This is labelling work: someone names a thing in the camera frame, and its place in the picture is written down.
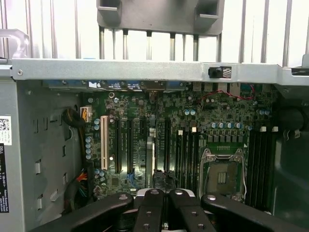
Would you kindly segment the grey power supply unit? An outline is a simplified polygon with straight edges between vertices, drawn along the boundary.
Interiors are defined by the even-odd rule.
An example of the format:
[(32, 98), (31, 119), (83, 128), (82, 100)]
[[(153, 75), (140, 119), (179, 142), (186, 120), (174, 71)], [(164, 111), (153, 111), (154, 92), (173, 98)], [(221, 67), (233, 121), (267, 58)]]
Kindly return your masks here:
[(26, 232), (60, 217), (65, 189), (81, 167), (78, 133), (61, 115), (79, 104), (77, 93), (57, 92), (41, 81), (0, 81), (8, 185), (0, 232)]

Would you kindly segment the black open PC case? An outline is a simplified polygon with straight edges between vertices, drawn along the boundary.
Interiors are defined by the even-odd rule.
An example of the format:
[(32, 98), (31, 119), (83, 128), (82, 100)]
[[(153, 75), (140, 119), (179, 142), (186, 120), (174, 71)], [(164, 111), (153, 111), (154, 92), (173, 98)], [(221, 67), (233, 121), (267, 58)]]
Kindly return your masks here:
[[(65, 124), (78, 133), (81, 167), (65, 189), (64, 208), (60, 217), (100, 200), (93, 196), (83, 197), (79, 193), (81, 184), (78, 181), (79, 175), (87, 168), (84, 154), (85, 121), (80, 117), (80, 107), (84, 105), (86, 94), (95, 93), (97, 84), (120, 81), (254, 84), (270, 87), (277, 93), (272, 116), (278, 128), (278, 137), (273, 211), (270, 213), (269, 210), (250, 207), (309, 232), (309, 49), (302, 58), (302, 64), (296, 67), (265, 63), (185, 62), (175, 58), (166, 61), (34, 59), (26, 56), (28, 36), (23, 32), (0, 29), (0, 38), (4, 37), (13, 38), (17, 50), (12, 59), (0, 57), (0, 81), (41, 81), (43, 87), (51, 90), (78, 94), (79, 106), (68, 107), (61, 115)], [(0, 146), (2, 212), (7, 211), (8, 204), (6, 179), (4, 147)], [(183, 227), (170, 225), (168, 194), (165, 192), (161, 232), (187, 232)]]

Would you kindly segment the grey parts rack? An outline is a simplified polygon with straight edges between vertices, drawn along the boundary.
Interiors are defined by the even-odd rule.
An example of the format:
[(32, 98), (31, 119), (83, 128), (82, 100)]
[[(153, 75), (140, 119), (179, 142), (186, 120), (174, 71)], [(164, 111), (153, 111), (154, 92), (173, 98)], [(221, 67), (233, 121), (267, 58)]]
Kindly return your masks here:
[(225, 0), (97, 0), (104, 28), (219, 35)]

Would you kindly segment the white power connector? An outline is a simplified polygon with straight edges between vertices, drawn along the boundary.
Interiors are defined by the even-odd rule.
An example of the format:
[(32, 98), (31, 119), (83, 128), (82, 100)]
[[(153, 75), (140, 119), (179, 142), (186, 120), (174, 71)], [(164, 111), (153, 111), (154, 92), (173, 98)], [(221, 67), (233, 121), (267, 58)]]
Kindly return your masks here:
[(92, 107), (91, 106), (83, 106), (80, 107), (80, 117), (86, 122), (90, 123), (92, 120)]

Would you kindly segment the CPU socket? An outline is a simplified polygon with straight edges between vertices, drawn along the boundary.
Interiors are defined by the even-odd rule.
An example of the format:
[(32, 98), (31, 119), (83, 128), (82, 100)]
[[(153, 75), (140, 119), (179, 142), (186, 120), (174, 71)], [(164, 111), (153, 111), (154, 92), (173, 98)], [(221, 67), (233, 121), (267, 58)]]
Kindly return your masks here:
[(200, 161), (198, 196), (211, 193), (245, 201), (247, 188), (243, 149), (236, 148), (230, 153), (223, 150), (215, 154), (210, 148), (205, 148)]

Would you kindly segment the white expansion slot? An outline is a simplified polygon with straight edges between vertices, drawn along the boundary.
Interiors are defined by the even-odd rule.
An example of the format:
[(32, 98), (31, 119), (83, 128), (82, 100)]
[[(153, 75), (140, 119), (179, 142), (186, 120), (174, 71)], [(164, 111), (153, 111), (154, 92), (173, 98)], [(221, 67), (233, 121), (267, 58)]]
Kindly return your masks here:
[(100, 117), (101, 169), (108, 168), (109, 156), (109, 117)]

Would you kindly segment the green motherboard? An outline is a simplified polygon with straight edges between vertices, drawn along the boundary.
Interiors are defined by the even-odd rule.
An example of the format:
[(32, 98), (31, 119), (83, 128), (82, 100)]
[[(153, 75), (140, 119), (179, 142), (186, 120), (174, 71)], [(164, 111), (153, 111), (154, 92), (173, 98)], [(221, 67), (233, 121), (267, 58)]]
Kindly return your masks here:
[[(233, 152), (243, 149), (245, 156), (245, 183), (247, 186), (247, 165), (250, 131), (277, 132), (273, 123), (272, 106), (277, 93), (270, 87), (254, 84), (214, 84), (201, 82), (165, 83), (166, 90), (158, 98), (158, 120), (156, 127), (156, 170), (152, 188), (169, 192), (164, 170), (165, 119), (171, 121), (169, 172), (175, 174), (175, 153), (177, 131), (199, 132), (199, 154), (205, 148), (212, 153)], [(116, 192), (137, 195), (145, 189), (146, 129), (140, 133), (140, 120), (145, 120), (147, 96), (141, 90), (140, 82), (125, 81), (99, 83), (95, 93), (86, 94), (83, 106), (92, 107), (92, 120), (85, 122), (84, 154), (87, 168), (78, 177), (79, 193), (83, 197), (102, 199)], [(100, 117), (109, 117), (108, 168), (101, 169)], [(122, 170), (115, 172), (115, 121), (121, 121)], [(127, 121), (134, 122), (133, 173), (127, 174)], [(194, 145), (192, 163), (192, 189), (195, 195)], [(251, 205), (254, 206), (254, 177)], [(182, 156), (179, 179), (176, 187), (182, 189)]]

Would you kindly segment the black RAM slot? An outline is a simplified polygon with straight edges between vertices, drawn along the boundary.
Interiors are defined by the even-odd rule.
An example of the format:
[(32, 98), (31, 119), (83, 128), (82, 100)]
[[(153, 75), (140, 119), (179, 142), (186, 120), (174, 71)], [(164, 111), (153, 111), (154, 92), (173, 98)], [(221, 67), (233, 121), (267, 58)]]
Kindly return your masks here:
[(275, 156), (276, 156), (276, 141), (278, 133), (271, 132), (269, 136), (269, 176), (268, 176), (268, 197), (267, 197), (267, 208), (270, 213), (273, 211), (274, 203), (274, 170), (275, 170)]
[(195, 180), (195, 195), (198, 196), (198, 188), (199, 188), (199, 164), (200, 164), (200, 154), (199, 154), (199, 132), (195, 134), (195, 140), (194, 140), (194, 180)]
[(255, 131), (250, 131), (249, 148), (248, 148), (248, 165), (247, 165), (247, 197), (246, 204), (251, 205), (253, 170), (254, 170), (254, 153), (255, 153)]
[(184, 189), (187, 187), (188, 182), (188, 133), (183, 134), (183, 149), (182, 149), (182, 183), (181, 187)]
[(259, 208), (263, 196), (263, 181), (264, 181), (264, 133), (257, 132), (255, 137), (255, 180), (254, 180), (254, 206)]
[(269, 156), (270, 156), (270, 151), (269, 151), (269, 133), (268, 132), (263, 132), (262, 133), (262, 169), (263, 169), (263, 174), (262, 174), (262, 196), (261, 196), (261, 207), (262, 210), (265, 211), (267, 209), (267, 199), (268, 199), (268, 182), (269, 182)]
[(179, 169), (181, 160), (181, 149), (182, 149), (182, 137), (183, 131), (178, 130), (176, 136), (176, 153), (175, 153), (175, 174), (176, 178), (179, 179)]
[(191, 131), (188, 133), (188, 168), (187, 168), (187, 187), (192, 189), (192, 163), (193, 163), (193, 145), (194, 145), (194, 135)]

